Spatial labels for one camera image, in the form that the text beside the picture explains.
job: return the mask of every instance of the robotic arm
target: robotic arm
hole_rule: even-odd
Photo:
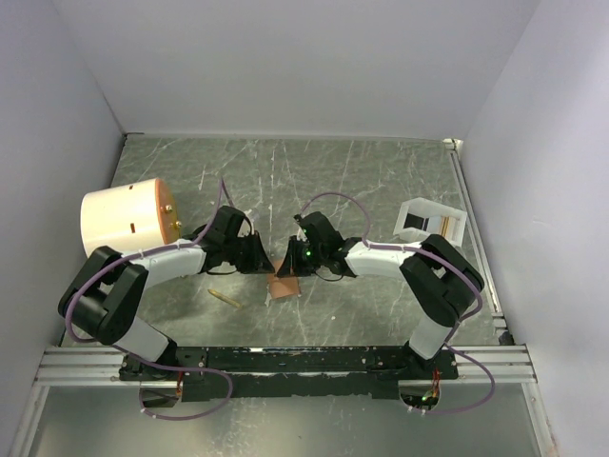
[[[245,223],[250,233],[239,236]],[[194,240],[204,228],[197,228],[187,238]],[[178,240],[175,250],[125,262],[107,273],[79,300],[72,322],[103,345],[123,348],[150,362],[174,365],[176,343],[135,315],[147,288],[180,276],[209,272],[223,262],[244,274],[275,271],[259,233],[252,232],[251,223],[237,209],[221,207],[198,246],[179,248],[191,245],[189,240]],[[109,247],[96,249],[62,297],[59,313],[65,317],[76,291],[102,268],[126,255],[129,253]]]
[[[407,347],[424,361],[436,356],[452,328],[475,300],[473,292],[457,275],[448,270],[440,274],[442,266],[419,253],[368,248],[361,238],[345,240],[320,212],[294,218],[302,235],[290,237],[287,254],[277,276],[309,276],[318,268],[327,267],[334,274],[343,276],[376,275],[405,279],[424,311]],[[484,288],[478,272],[440,235],[430,235],[421,243],[385,246],[432,252],[463,273],[478,291]]]

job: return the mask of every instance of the yellow marker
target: yellow marker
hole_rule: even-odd
[[[228,298],[227,296],[223,295],[219,291],[214,290],[213,288],[209,288],[207,291],[210,294],[212,294],[214,297],[216,297],[218,300],[222,300],[223,302],[228,303],[229,305],[234,306],[236,309],[241,309],[241,303],[233,300],[232,298]]]

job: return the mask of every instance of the gray wall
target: gray wall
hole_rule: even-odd
[[[50,0],[0,2],[0,455],[56,305],[85,256],[83,194],[109,182],[121,134]]]
[[[609,3],[541,2],[465,140],[510,328],[562,455],[607,455]]]
[[[53,0],[126,131],[463,138],[538,0]]]

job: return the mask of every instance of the green marble table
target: green marble table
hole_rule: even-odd
[[[340,190],[372,216],[369,238],[392,235],[401,202],[424,197],[462,208],[454,170],[443,143],[418,140],[245,140],[129,136],[113,186],[160,177],[171,188],[183,233],[201,226],[216,197],[218,177],[241,210],[255,221],[271,259],[283,258],[297,227],[292,216],[311,196]],[[363,231],[363,216],[338,197],[316,202],[343,236]],[[472,240],[463,252],[477,265]],[[404,281],[345,278],[300,280],[300,297],[267,302],[265,275],[179,278],[145,293],[139,315],[183,346],[355,346],[403,344],[422,310]],[[238,300],[236,309],[207,293],[214,288]],[[491,316],[462,325],[456,345],[496,345]]]

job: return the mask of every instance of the purple cable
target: purple cable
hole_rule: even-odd
[[[448,336],[446,336],[446,339],[444,340],[444,345],[446,346],[446,348],[448,350],[450,350],[454,354],[460,355],[464,359],[469,360],[472,364],[478,366],[482,371],[484,371],[484,373],[486,373],[486,375],[488,376],[488,379],[491,382],[491,388],[490,388],[488,394],[486,394],[486,396],[484,398],[482,398],[481,400],[479,400],[478,402],[476,402],[476,403],[474,403],[472,405],[468,405],[466,407],[456,407],[456,408],[453,408],[453,409],[445,409],[445,410],[441,410],[441,411],[434,411],[434,410],[426,411],[424,409],[420,409],[420,408],[417,408],[417,407],[412,407],[412,408],[416,409],[418,411],[421,411],[424,414],[444,415],[444,414],[456,414],[456,413],[459,413],[459,412],[466,412],[466,411],[469,411],[471,409],[479,407],[479,406],[485,404],[486,402],[488,402],[492,398],[492,396],[495,394],[495,378],[493,377],[492,373],[482,363],[478,362],[473,357],[470,357],[469,355],[466,355],[465,353],[461,352],[460,350],[457,350],[457,349],[453,348],[452,346],[449,346],[448,343],[447,343],[452,338],[452,336],[455,334],[455,331],[457,331],[457,328],[459,327],[459,324],[461,322],[463,322],[465,319],[469,319],[474,314],[476,314],[476,313],[481,311],[481,309],[482,309],[482,296],[478,292],[478,289],[476,288],[476,286],[474,286],[472,284],[472,282],[467,278],[467,276],[465,276],[463,273],[461,273],[452,264],[450,264],[449,262],[446,262],[444,259],[442,259],[440,256],[434,254],[433,252],[429,252],[429,251],[421,249],[421,248],[412,248],[412,247],[409,247],[409,246],[379,245],[379,244],[375,244],[375,243],[370,243],[366,239],[367,236],[368,236],[368,233],[370,232],[370,228],[372,226],[372,224],[370,222],[371,221],[370,214],[368,213],[366,208],[364,208],[363,205],[360,202],[358,202],[355,198],[353,198],[353,197],[351,197],[349,195],[346,195],[346,194],[344,194],[342,192],[328,191],[328,192],[322,192],[322,193],[319,193],[319,194],[315,195],[314,197],[312,197],[308,202],[306,202],[303,205],[303,207],[301,208],[301,214],[303,212],[305,212],[305,210],[315,200],[317,200],[317,199],[319,199],[321,197],[324,197],[326,195],[338,195],[339,197],[346,198],[347,200],[353,202],[362,211],[363,216],[365,217],[365,229],[364,229],[363,235],[362,235],[362,243],[363,243],[364,246],[366,246],[367,248],[378,249],[378,250],[396,250],[396,251],[398,250],[398,251],[416,252],[416,253],[418,253],[420,255],[428,257],[428,258],[438,262],[444,268],[446,268],[446,269],[450,270],[451,272],[453,272],[459,279],[461,279],[465,283],[465,285],[472,291],[472,293],[476,297],[476,302],[477,302],[476,307],[474,309],[472,309],[471,311],[466,312],[462,316],[462,318],[457,322],[457,324],[452,328],[452,330],[450,330],[450,333],[448,333]]]
[[[93,341],[95,341],[95,339],[93,338],[80,338],[79,336],[76,335],[76,333],[74,333],[74,329],[72,327],[72,316],[74,314],[74,309],[76,308],[76,304],[78,303],[78,301],[80,300],[80,298],[85,294],[85,292],[87,292],[87,290],[93,286],[95,283],[97,283],[98,281],[100,281],[104,275],[106,273],[108,273],[109,271],[112,271],[114,268],[118,267],[121,264],[124,264],[125,262],[128,262],[130,260],[135,260],[135,259],[139,259],[142,257],[147,257],[149,255],[154,255],[154,254],[158,254],[160,252],[166,252],[166,251],[170,251],[170,250],[175,250],[175,249],[180,249],[180,248],[193,248],[195,246],[198,245],[198,243],[203,239],[204,236],[206,236],[207,232],[209,231],[209,229],[211,228],[211,225],[213,223],[213,221],[216,218],[216,214],[218,214],[218,210],[220,209],[220,203],[222,201],[222,194],[224,193],[224,195],[226,196],[226,199],[228,200],[229,204],[231,206],[233,205],[232,199],[230,198],[230,195],[228,194],[228,191],[226,190],[226,184],[225,184],[225,180],[224,178],[220,178],[220,183],[218,185],[218,198],[216,199],[216,205],[214,207],[213,210],[213,214],[211,215],[211,217],[209,218],[209,220],[206,223],[206,227],[201,230],[201,233],[199,233],[199,235],[191,242],[188,243],[184,243],[182,245],[164,245],[164,246],[160,246],[158,248],[152,248],[152,249],[148,249],[142,252],[136,252],[134,254],[130,254],[130,255],[126,255],[125,257],[121,257],[120,259],[112,262],[111,264],[105,266],[104,268],[100,269],[96,274],[94,274],[88,281],[86,281],[83,286],[81,288],[79,288],[76,293],[74,293],[74,296],[72,297],[72,299],[69,302],[68,305],[68,309],[66,310],[66,332],[68,333],[69,337],[74,340],[77,343],[91,343]],[[167,365],[160,365],[160,364],[156,364],[154,362],[150,362],[146,359],[143,359],[142,357],[140,357],[137,354],[133,354],[130,352],[127,352],[126,350],[124,350],[123,348],[119,348],[118,346],[115,346],[115,348],[127,353],[128,355],[130,355],[131,357],[133,357],[134,359],[138,360],[139,362],[146,364],[150,367],[153,368],[157,368],[157,369],[163,369],[163,370],[167,370],[167,371],[188,371],[188,372],[199,372],[199,373],[213,373],[213,374],[217,374],[222,376],[223,378],[226,379],[226,381],[228,382],[228,393],[226,394],[226,397],[224,398],[224,400],[222,402],[220,402],[220,404],[216,405],[215,407],[208,409],[207,411],[201,412],[199,414],[194,414],[191,416],[184,416],[184,417],[173,417],[173,416],[166,416],[163,414],[154,414],[150,411],[148,411],[145,407],[144,407],[144,400],[142,398],[142,391],[140,390],[140,405],[142,407],[142,411],[150,416],[150,417],[154,417],[156,419],[165,419],[168,421],[188,421],[190,419],[198,419],[200,417],[204,417],[207,416],[208,414],[211,414],[212,412],[217,411],[218,409],[220,409],[221,407],[223,407],[224,405],[226,405],[226,403],[228,403],[228,400],[230,400],[230,396],[232,395],[232,380],[230,379],[230,376],[228,376],[227,373],[220,371],[219,369],[215,369],[215,368],[185,368],[185,367],[170,367]]]

